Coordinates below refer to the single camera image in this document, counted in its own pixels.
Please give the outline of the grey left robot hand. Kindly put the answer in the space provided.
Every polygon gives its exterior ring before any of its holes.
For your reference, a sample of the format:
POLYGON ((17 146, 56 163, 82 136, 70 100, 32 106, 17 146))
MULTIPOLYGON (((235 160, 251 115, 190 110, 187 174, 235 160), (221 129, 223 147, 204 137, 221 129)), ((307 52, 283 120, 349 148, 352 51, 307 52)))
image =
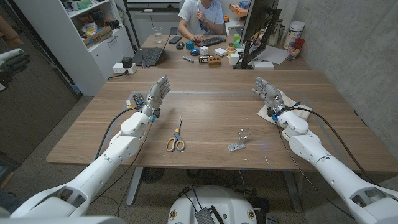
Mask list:
POLYGON ((170 91, 170 84, 167 75, 162 76, 156 83, 152 85, 146 94, 144 106, 141 112, 148 117, 153 114, 156 117, 160 116, 160 106, 166 94, 170 91))

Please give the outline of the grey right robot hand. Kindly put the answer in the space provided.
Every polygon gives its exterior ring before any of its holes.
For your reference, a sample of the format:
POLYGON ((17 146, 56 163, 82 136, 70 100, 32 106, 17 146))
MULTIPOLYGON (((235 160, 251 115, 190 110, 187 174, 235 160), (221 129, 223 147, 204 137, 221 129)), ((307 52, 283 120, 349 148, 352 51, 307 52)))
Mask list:
POLYGON ((268 117, 277 120, 283 112, 289 110, 289 107, 282 99, 280 91, 267 80, 257 77, 255 84, 256 89, 253 88, 252 91, 264 100, 268 117))

